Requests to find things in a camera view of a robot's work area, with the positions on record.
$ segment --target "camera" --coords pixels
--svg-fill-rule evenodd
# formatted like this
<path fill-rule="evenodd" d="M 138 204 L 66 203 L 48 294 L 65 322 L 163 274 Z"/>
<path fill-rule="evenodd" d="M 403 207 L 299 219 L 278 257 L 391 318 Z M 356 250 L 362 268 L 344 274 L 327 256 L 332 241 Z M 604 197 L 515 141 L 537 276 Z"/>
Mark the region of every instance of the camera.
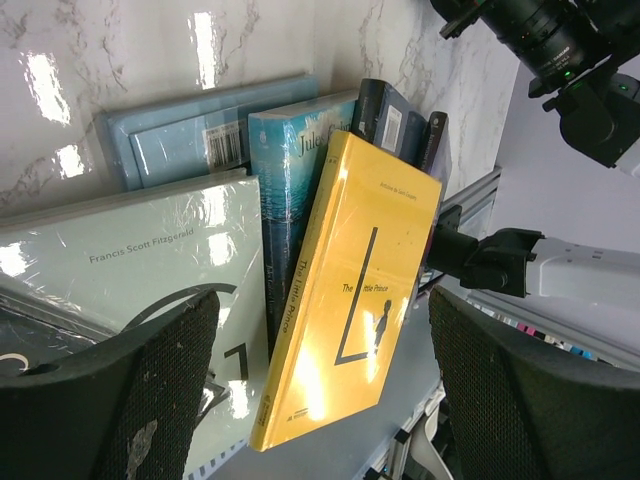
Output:
<path fill-rule="evenodd" d="M 640 84 L 617 72 L 640 54 L 640 1 L 431 4 L 448 22 L 440 32 L 444 38 L 460 36 L 481 19 L 535 74 L 529 97 L 557 92 L 544 109 L 560 114 L 560 131 L 570 146 L 606 167 L 628 167 L 628 159 L 620 161 L 640 138 Z M 640 175 L 640 167 L 632 170 Z"/>

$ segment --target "white book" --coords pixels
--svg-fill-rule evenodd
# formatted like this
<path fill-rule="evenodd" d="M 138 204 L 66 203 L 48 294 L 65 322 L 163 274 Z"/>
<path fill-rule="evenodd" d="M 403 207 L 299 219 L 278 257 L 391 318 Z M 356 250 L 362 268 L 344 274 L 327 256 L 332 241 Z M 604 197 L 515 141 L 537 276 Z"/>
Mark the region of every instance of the white book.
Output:
<path fill-rule="evenodd" d="M 229 173 L 0 225 L 0 289 L 69 312 L 98 340 L 214 285 L 210 371 L 227 398 L 202 420 L 185 472 L 247 438 L 268 369 L 260 194 Z"/>

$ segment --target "camera lens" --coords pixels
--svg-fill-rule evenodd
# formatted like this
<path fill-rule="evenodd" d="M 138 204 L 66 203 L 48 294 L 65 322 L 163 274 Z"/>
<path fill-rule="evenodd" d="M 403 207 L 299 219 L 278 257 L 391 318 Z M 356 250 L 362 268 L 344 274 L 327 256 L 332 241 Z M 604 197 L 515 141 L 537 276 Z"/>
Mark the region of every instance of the camera lens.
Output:
<path fill-rule="evenodd" d="M 496 0 L 483 15 L 498 39 L 551 93 L 592 68 L 607 41 L 568 0 Z"/>

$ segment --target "sticker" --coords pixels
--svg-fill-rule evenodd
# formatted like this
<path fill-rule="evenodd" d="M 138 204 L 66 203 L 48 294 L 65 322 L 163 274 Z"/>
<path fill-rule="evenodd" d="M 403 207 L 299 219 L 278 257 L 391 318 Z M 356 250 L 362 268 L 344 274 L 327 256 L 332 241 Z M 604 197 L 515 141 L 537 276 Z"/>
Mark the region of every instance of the sticker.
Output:
<path fill-rule="evenodd" d="M 240 165 L 245 155 L 246 122 L 231 122 L 202 132 L 209 170 Z"/>
<path fill-rule="evenodd" d="M 383 150 L 395 153 L 398 146 L 398 136 L 400 135 L 400 125 L 402 125 L 402 113 L 397 108 L 389 105 L 387 123 L 384 126 L 382 145 L 380 145 Z"/>

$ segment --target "marble wall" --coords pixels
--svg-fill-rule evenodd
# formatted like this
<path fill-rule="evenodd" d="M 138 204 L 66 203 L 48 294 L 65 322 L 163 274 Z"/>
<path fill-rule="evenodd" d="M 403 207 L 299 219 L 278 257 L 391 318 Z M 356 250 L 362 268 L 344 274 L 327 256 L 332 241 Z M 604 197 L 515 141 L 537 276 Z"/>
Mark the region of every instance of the marble wall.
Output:
<path fill-rule="evenodd" d="M 455 193 L 494 164 L 518 62 L 442 24 L 428 0 L 0 0 L 0 216 L 117 191 L 97 112 L 302 72 L 448 111 Z"/>

